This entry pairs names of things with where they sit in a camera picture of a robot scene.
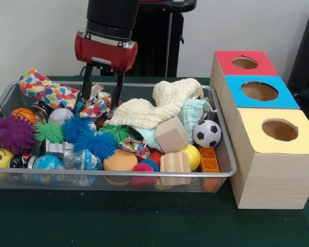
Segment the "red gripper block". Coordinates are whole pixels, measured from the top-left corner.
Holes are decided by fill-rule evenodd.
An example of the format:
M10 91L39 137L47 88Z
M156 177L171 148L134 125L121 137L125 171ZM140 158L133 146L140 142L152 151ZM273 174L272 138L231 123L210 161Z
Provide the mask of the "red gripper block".
M125 73L134 65L138 53L138 44L135 41L118 41L95 36L79 29L75 38L76 59L85 63L82 85L82 99L90 99L93 66L108 66L115 71L117 78L116 87L113 90L111 105L117 107L121 98Z

